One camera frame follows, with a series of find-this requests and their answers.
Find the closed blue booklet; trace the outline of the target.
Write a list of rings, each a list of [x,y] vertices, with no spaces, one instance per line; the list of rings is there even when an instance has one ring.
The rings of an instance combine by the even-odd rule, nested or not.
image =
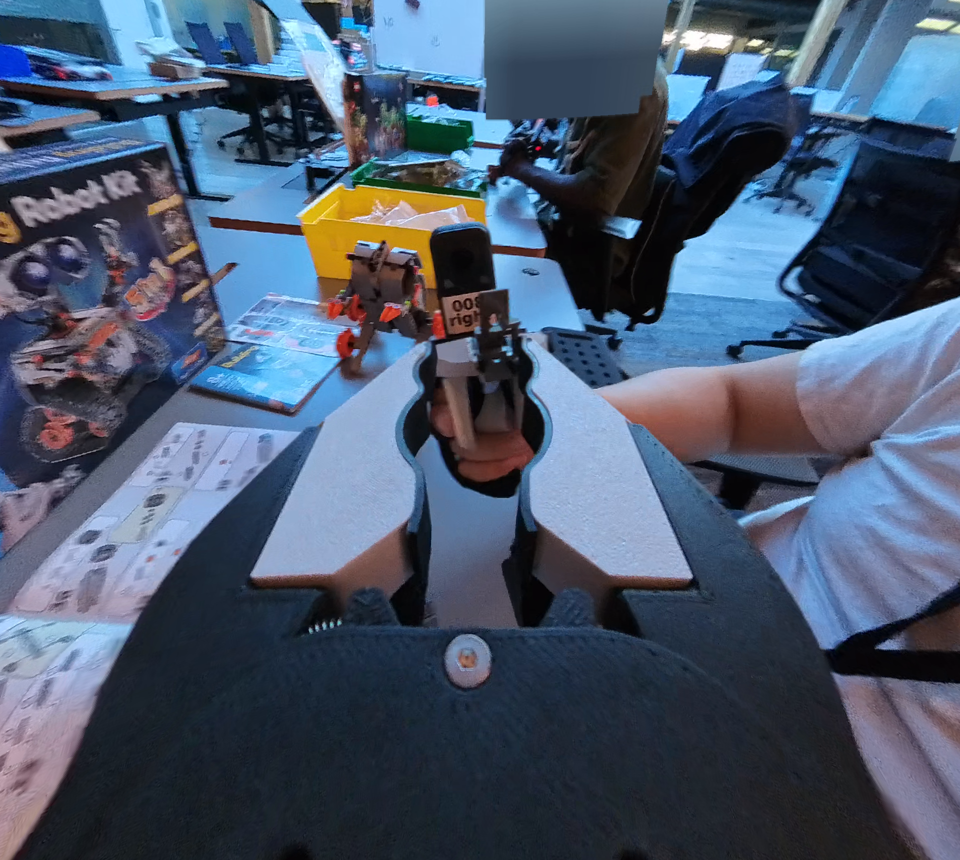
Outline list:
[[[189,382],[196,393],[293,416],[339,366],[337,357],[235,344]]]

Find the wood-edged desk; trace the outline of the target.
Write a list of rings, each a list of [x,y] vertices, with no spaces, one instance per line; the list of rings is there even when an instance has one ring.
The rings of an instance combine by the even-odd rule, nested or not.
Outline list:
[[[168,80],[114,66],[112,80],[49,80],[37,75],[3,76],[1,86],[13,97],[39,101],[52,99],[66,106],[92,110],[108,122],[126,123],[152,116],[167,122],[189,197],[226,202],[230,197],[200,190],[195,177],[179,115],[184,111],[215,107],[229,89],[221,78]]]

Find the green plastic bin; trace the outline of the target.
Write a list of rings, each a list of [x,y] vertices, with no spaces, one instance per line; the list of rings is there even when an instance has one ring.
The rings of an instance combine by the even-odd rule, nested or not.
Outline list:
[[[416,161],[372,159],[351,173],[354,186],[372,186],[485,199],[489,180],[485,170],[462,165],[453,158]]]
[[[430,154],[449,155],[469,150],[474,144],[474,122],[470,119],[438,114],[408,113],[407,149]]]

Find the black toy vehicle orange wheels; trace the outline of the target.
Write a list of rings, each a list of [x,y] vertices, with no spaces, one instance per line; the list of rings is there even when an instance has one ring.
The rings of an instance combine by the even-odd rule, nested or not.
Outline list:
[[[426,306],[426,277],[415,251],[358,241],[346,259],[350,276],[346,286],[325,302],[333,321],[349,320],[335,342],[341,374],[358,376],[371,341],[377,334],[396,333],[422,343],[447,338],[443,315]]]

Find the leaning poster board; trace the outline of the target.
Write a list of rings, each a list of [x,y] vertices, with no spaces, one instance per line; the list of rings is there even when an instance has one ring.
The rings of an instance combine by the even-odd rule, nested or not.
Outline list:
[[[341,52],[300,0],[255,0],[278,20],[299,51],[301,65],[340,132],[345,129],[347,67]]]

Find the open instruction booklet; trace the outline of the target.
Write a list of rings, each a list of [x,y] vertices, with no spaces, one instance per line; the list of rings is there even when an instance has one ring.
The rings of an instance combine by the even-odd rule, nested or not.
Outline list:
[[[71,762],[139,614],[212,518],[292,431],[178,423],[69,534],[1,617],[1,857]]]

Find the person's right hand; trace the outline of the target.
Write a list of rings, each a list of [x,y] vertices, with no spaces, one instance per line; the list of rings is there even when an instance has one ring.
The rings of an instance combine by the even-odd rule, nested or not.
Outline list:
[[[470,483],[491,484],[524,470],[535,457],[519,430],[475,433],[465,445],[455,436],[453,415],[444,403],[432,405],[430,419],[434,434],[450,445],[457,473]]]

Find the grey desk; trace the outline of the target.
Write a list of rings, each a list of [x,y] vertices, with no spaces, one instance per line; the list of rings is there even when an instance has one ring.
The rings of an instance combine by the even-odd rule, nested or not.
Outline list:
[[[219,269],[237,267],[215,289],[225,322],[230,325],[269,293],[318,300],[337,292],[338,283],[318,280],[313,260],[300,235],[202,229],[199,243],[207,262]],[[545,258],[513,254],[494,256],[496,281],[510,292],[510,311],[530,330],[556,326],[579,331],[583,322],[561,268]],[[301,431],[320,423],[378,374],[413,349],[397,334],[381,335],[367,352],[362,374],[333,373],[295,416],[179,390],[94,470],[1,563],[1,607],[10,611],[18,591],[46,558],[86,521],[151,455],[178,422]]]

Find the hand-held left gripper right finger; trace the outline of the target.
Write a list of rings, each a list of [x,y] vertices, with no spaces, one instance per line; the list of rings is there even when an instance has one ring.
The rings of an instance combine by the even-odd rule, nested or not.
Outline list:
[[[537,342],[522,341],[524,433],[516,533],[503,574],[518,624],[583,590],[692,590],[694,576],[639,447],[640,431]]]

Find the printed leaflet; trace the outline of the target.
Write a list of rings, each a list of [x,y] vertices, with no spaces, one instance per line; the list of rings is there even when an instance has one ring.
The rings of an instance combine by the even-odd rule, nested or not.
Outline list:
[[[330,319],[322,302],[270,293],[232,322],[225,337],[234,343],[252,343],[273,349],[298,350],[338,358],[336,341],[345,329],[357,325],[346,315]]]

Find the whiteboard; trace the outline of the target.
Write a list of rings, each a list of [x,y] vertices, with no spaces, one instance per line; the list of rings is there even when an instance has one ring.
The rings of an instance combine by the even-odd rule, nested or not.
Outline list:
[[[484,77],[485,0],[371,0],[382,67]]]

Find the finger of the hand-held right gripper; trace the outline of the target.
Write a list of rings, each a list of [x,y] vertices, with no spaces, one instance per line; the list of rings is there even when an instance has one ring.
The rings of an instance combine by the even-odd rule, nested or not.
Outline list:
[[[451,451],[473,449],[476,435],[469,384],[480,377],[479,354],[474,349],[435,349],[434,355],[436,384],[450,411]]]
[[[526,398],[519,379],[481,381],[481,393],[479,433],[522,433]]]

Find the black office chair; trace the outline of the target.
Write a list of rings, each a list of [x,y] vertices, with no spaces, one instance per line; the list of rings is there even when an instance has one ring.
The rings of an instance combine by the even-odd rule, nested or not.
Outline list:
[[[819,230],[777,287],[800,311],[770,339],[727,347],[804,350],[959,294],[959,164],[955,136],[874,121],[862,134]]]
[[[750,81],[767,80],[775,74],[785,81],[778,71],[764,71]],[[602,321],[609,312],[620,312],[629,318],[627,329],[632,330],[638,324],[653,324],[663,314],[671,270],[683,248],[668,242],[661,222],[672,198],[673,185],[672,174],[659,165],[642,219],[609,217],[603,221],[602,256],[607,283],[599,295],[599,314],[589,311],[596,320]]]

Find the blue cloth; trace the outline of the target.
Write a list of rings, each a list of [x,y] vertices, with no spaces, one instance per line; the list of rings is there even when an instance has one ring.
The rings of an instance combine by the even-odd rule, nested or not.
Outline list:
[[[682,248],[704,235],[782,159],[809,109],[778,74],[705,95],[662,148],[661,167],[674,179],[661,216],[668,242]]]

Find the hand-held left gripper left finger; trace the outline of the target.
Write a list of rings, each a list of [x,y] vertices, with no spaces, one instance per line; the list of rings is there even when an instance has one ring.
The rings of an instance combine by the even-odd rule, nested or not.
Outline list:
[[[251,574],[260,588],[327,591],[339,608],[378,589],[405,624],[426,617],[424,470],[435,352],[422,343],[319,427]]]

